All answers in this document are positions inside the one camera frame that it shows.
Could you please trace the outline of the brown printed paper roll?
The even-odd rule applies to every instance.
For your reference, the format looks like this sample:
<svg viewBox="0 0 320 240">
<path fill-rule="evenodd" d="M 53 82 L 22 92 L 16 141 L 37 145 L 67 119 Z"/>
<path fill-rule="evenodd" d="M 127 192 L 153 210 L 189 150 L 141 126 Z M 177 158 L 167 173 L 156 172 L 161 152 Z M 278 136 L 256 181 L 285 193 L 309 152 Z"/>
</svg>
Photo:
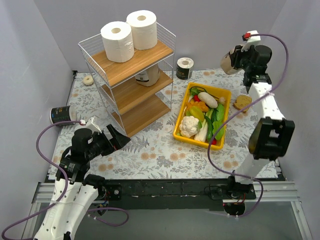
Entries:
<svg viewBox="0 0 320 240">
<path fill-rule="evenodd" d="M 142 86 L 150 87 L 160 78 L 160 69 L 157 64 L 134 76 L 136 82 Z"/>
</svg>

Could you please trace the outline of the white paper towel roll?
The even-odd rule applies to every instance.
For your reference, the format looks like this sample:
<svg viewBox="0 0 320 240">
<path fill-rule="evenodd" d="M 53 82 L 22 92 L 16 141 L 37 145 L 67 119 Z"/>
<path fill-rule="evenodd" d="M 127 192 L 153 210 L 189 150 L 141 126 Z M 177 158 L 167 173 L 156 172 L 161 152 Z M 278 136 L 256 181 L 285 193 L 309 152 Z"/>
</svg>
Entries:
<svg viewBox="0 0 320 240">
<path fill-rule="evenodd" d="M 129 61 L 134 55 L 131 26 L 123 21 L 107 23 L 100 30 L 106 57 L 115 63 Z"/>
<path fill-rule="evenodd" d="M 134 48 L 137 50 L 148 50 L 156 46 L 157 17 L 149 10 L 138 10 L 131 12 L 126 17 L 126 22 L 131 26 Z"/>
</svg>

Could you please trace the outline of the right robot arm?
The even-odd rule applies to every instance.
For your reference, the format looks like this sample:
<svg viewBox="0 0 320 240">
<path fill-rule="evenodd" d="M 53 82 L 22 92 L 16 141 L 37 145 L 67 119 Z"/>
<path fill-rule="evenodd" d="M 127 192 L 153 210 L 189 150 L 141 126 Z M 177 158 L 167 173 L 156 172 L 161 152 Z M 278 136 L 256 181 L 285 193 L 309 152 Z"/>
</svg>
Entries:
<svg viewBox="0 0 320 240">
<path fill-rule="evenodd" d="M 266 72 L 271 57 L 272 50 L 267 46 L 237 45 L 221 60 L 222 64 L 230 63 L 230 75 L 244 70 L 243 84 L 256 101 L 259 119 L 248 141 L 249 155 L 227 179 L 225 190 L 232 199 L 254 191 L 253 179 L 269 162 L 286 154 L 295 129 L 295 123 L 285 118 L 271 93 L 272 81 Z"/>
</svg>

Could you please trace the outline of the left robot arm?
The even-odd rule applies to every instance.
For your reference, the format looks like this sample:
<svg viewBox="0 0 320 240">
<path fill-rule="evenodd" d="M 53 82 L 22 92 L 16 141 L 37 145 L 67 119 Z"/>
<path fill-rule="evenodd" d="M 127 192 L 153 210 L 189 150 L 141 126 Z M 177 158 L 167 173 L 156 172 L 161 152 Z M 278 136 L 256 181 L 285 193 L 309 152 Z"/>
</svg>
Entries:
<svg viewBox="0 0 320 240">
<path fill-rule="evenodd" d="M 106 185 L 104 177 L 88 174 L 90 162 L 122 149 L 130 138 L 107 126 L 111 139 L 94 123 L 77 129 L 71 145 L 62 154 L 55 175 L 50 208 L 46 211 L 36 240 L 72 240 L 92 202 L 103 200 L 99 213 L 108 209 L 109 200 L 119 200 L 120 185 Z"/>
</svg>

